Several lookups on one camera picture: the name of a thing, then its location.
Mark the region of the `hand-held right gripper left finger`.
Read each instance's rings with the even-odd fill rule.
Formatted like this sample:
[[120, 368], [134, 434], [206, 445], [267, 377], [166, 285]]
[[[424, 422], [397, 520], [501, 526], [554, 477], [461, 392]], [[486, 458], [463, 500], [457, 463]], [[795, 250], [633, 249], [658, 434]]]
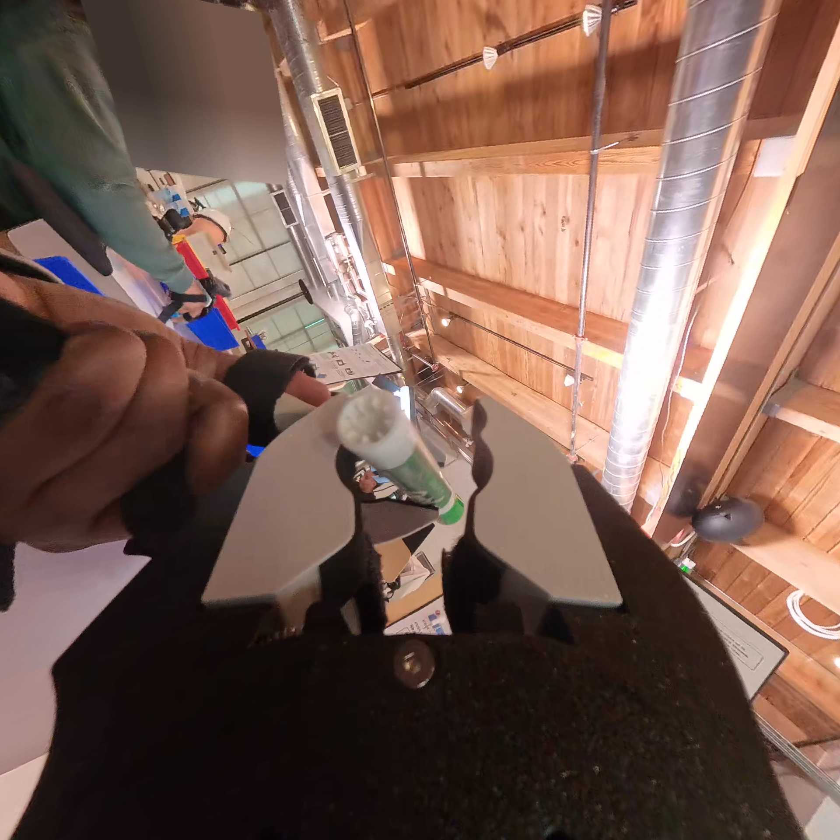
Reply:
[[267, 606], [281, 631], [302, 631], [312, 605], [351, 631], [382, 631], [373, 552], [340, 558], [361, 536], [351, 488], [337, 468], [340, 407], [317, 407], [282, 432], [250, 477], [204, 589], [204, 606]]

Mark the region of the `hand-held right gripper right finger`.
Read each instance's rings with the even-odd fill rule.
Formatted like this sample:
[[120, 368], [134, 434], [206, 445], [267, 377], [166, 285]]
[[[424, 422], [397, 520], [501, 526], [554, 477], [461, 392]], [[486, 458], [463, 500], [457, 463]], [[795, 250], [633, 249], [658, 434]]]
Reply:
[[496, 401], [474, 405], [465, 530], [444, 556], [455, 634], [568, 634], [564, 612], [611, 615], [623, 596], [569, 460]]

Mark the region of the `green whiteboard marker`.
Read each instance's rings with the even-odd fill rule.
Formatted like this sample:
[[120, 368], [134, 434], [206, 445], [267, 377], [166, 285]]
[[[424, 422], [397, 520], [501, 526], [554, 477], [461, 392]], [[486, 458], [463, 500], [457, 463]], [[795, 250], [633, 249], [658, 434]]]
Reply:
[[404, 413], [398, 397], [369, 386], [350, 396], [339, 414], [341, 445], [396, 485], [408, 500], [427, 507], [453, 489]]

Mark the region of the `person's left hand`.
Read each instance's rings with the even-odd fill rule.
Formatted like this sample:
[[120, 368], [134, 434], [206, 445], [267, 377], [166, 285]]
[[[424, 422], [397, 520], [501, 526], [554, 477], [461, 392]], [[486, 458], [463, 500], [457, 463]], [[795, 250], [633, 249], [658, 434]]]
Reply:
[[185, 456], [185, 489], [205, 495], [246, 458], [238, 360], [152, 316], [20, 269], [2, 299], [69, 338], [1, 435], [2, 545], [69, 552], [130, 538], [121, 500]]

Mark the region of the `white hanging sign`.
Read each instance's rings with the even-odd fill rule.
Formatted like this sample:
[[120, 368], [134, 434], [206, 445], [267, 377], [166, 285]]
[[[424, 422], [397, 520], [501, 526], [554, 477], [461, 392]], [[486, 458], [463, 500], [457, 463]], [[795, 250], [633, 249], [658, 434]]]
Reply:
[[327, 387], [367, 380], [378, 375], [393, 375], [403, 370], [370, 343], [312, 353], [308, 358], [315, 378]]

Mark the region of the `black dome lamp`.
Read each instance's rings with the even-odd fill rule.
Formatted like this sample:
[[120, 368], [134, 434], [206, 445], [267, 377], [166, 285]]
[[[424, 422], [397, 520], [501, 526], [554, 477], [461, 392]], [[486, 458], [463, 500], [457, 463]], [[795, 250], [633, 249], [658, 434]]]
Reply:
[[739, 543], [760, 529], [764, 512], [754, 500], [721, 497], [697, 509], [690, 525], [699, 539], [709, 543]]

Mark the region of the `ceiling vent grille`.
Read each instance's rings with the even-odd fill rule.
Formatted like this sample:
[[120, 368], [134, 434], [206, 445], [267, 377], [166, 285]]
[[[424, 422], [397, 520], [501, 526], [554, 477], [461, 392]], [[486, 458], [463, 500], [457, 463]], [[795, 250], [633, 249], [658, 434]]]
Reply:
[[335, 171], [344, 175], [358, 170], [362, 162], [341, 89], [312, 93], [310, 100]]

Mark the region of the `metal conduit pipe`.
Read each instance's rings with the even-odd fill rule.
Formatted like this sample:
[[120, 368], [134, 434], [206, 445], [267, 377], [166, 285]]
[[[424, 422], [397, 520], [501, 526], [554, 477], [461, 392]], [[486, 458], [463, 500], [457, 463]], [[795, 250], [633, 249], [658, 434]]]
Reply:
[[576, 332], [574, 335], [574, 373], [570, 420], [570, 462], [578, 462], [578, 426], [581, 414], [581, 379], [583, 348], [585, 342], [586, 302], [592, 263], [592, 238], [594, 231], [595, 198], [598, 165], [602, 149], [602, 121], [606, 96], [606, 65], [610, 42], [613, 1], [603, 1], [598, 15], [598, 50], [595, 58], [595, 78], [592, 97], [591, 147], [584, 219], [581, 281]]

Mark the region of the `framed wall sign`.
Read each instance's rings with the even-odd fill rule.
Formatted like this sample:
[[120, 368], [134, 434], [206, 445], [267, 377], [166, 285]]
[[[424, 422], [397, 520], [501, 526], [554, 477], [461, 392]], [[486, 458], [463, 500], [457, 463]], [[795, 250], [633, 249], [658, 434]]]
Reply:
[[789, 656], [789, 651], [720, 597], [684, 575], [725, 645], [744, 692], [754, 700]]

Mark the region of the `narrow silver ceiling duct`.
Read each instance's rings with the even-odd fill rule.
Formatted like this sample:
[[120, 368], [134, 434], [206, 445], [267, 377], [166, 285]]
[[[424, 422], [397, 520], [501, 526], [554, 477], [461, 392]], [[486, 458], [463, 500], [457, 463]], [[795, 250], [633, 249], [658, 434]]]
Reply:
[[302, 2], [273, 1], [267, 4], [268, 16], [285, 57], [297, 99], [324, 172], [329, 193], [347, 239], [353, 261], [360, 272], [362, 285], [374, 310], [376, 325], [383, 330], [390, 349], [398, 355], [401, 331], [394, 310], [390, 285], [385, 277], [380, 250], [355, 186], [358, 170], [338, 174], [330, 160], [327, 144], [320, 130], [310, 95], [332, 88], [322, 67], [320, 42], [314, 24], [303, 12]]

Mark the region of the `wide silver ceiling duct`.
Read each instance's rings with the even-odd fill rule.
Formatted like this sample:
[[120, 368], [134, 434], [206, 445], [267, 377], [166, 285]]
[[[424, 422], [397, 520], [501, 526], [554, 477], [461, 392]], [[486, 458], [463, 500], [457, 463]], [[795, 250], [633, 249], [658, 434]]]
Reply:
[[602, 471], [604, 489], [627, 512], [780, 7], [779, 1], [687, 5]]

